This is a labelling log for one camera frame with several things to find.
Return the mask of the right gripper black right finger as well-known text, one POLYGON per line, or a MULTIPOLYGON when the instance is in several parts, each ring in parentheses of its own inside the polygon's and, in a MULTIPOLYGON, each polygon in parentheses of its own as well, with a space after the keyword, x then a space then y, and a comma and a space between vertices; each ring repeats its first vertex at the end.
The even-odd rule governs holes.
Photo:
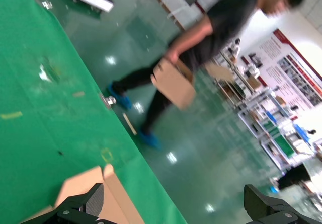
POLYGON ((319 221, 299 213, 285 200, 266 196, 251 184, 244 186, 244 209, 251 223, 319 224, 319 221))

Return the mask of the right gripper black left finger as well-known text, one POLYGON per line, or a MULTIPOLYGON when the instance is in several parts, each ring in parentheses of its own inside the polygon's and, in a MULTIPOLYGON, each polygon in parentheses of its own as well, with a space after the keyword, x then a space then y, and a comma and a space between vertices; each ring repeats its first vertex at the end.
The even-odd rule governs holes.
POLYGON ((56 209, 27 221, 29 224, 96 224, 104 204, 104 186, 96 183, 88 192, 70 196, 56 209))

